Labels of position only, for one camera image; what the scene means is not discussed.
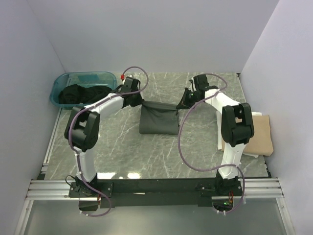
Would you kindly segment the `grey t shirt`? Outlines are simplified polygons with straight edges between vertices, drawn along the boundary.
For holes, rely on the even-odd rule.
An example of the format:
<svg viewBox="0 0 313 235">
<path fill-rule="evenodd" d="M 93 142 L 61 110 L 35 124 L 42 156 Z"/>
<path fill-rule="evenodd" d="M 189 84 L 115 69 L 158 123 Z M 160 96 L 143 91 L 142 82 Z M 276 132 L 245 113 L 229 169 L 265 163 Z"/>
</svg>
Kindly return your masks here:
<svg viewBox="0 0 313 235">
<path fill-rule="evenodd" d="M 178 135 L 179 117 L 176 105 L 143 101 L 139 133 L 146 135 Z"/>
</svg>

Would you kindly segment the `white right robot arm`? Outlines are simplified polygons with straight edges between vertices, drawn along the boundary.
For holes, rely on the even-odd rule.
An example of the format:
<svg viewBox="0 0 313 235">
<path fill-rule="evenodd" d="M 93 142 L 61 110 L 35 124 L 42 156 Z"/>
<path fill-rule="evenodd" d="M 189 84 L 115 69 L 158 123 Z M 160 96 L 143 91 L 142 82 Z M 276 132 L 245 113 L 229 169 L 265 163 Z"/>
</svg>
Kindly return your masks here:
<svg viewBox="0 0 313 235">
<path fill-rule="evenodd" d="M 224 140 L 224 153 L 221 166 L 215 170 L 215 191 L 226 195 L 241 187 L 238 180 L 239 164 L 243 151 L 254 136 L 254 124 L 251 107 L 225 95 L 225 87 L 218 88 L 209 84 L 208 73 L 199 74 L 190 80 L 178 104 L 179 109 L 192 111 L 200 103 L 211 105 L 221 116 L 220 134 Z"/>
</svg>

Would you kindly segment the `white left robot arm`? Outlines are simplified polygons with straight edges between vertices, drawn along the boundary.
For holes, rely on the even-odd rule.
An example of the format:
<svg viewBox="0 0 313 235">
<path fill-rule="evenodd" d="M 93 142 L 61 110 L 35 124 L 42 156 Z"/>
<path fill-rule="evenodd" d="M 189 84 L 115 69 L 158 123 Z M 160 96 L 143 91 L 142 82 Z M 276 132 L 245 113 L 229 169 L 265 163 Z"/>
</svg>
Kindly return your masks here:
<svg viewBox="0 0 313 235">
<path fill-rule="evenodd" d="M 73 190 L 81 191 L 87 197 L 100 192 L 92 155 L 99 137 L 100 120 L 124 107 L 135 107 L 141 103 L 140 81 L 127 76 L 122 85 L 101 100 L 84 107 L 72 108 L 65 138 L 75 156 L 77 172 Z"/>
</svg>

